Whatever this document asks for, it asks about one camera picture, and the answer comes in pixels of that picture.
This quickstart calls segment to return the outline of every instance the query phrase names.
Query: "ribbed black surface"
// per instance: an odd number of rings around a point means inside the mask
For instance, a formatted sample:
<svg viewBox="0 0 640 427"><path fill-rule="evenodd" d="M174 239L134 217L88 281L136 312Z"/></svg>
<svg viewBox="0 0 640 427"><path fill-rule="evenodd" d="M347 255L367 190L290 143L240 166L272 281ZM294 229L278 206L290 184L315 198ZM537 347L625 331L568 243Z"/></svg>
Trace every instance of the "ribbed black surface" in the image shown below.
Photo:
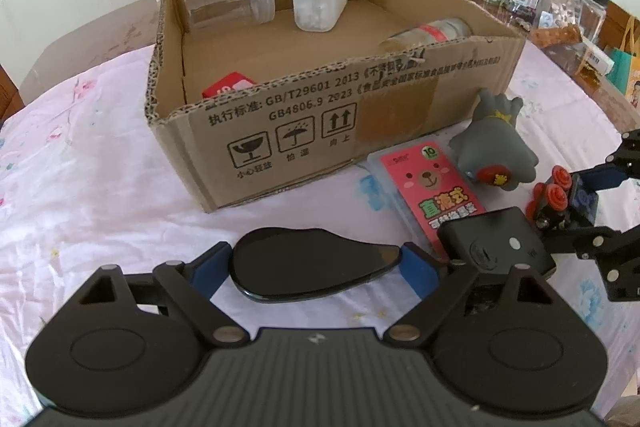
<svg viewBox="0 0 640 427"><path fill-rule="evenodd" d="M417 351L392 349L374 330L262 330L215 352L169 402L127 418L88 420L46 410L31 427L602 427L580 412L548 421L473 411L433 376Z"/></svg>

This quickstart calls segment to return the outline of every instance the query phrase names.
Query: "pink package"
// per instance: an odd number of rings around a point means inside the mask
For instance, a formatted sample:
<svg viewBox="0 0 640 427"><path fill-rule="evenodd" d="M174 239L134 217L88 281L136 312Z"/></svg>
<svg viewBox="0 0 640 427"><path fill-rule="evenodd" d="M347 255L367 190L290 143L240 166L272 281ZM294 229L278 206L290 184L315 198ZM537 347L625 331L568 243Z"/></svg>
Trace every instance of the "pink package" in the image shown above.
<svg viewBox="0 0 640 427"><path fill-rule="evenodd" d="M484 213L484 207L434 141L380 156L398 191L441 257L436 230L444 221Z"/></svg>

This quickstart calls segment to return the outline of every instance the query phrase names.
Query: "metal pin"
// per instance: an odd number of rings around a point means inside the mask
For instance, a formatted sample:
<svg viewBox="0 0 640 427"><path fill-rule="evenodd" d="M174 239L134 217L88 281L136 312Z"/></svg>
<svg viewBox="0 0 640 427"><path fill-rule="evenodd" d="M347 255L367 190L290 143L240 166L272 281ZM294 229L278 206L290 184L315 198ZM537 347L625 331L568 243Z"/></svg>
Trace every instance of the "metal pin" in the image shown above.
<svg viewBox="0 0 640 427"><path fill-rule="evenodd" d="M420 337L420 330L411 324L391 326L389 336L399 342L411 342Z"/></svg>
<svg viewBox="0 0 640 427"><path fill-rule="evenodd" d="M244 339L244 331L237 326L222 326L213 332L213 338L225 344L232 344Z"/></svg>

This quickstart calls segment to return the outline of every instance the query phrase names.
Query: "gray toy elephant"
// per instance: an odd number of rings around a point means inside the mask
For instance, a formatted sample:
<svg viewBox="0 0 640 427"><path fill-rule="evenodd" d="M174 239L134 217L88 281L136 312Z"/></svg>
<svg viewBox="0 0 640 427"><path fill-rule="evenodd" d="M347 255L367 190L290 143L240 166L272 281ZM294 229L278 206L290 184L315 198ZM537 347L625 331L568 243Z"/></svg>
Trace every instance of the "gray toy elephant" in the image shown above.
<svg viewBox="0 0 640 427"><path fill-rule="evenodd" d="M534 181L538 157L515 128L522 99L509 100L488 89L481 89L479 95L469 127L449 142L458 169L472 180L502 190Z"/></svg>

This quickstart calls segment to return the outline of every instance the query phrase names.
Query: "cardboard box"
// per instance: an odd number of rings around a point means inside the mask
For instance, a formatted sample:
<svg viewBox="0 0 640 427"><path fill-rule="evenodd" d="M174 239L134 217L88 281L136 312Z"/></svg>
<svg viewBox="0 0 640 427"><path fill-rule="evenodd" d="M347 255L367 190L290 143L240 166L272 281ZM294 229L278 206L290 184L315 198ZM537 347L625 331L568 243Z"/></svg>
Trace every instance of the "cardboard box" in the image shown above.
<svg viewBox="0 0 640 427"><path fill-rule="evenodd" d="M161 9L145 113L208 212L465 120L481 87L506 89L524 46L467 0L349 0L327 33L299 30L292 0L275 2L270 23L194 34L184 0ZM475 36L379 55L388 36L447 17ZM231 71L258 85L201 99Z"/></svg>

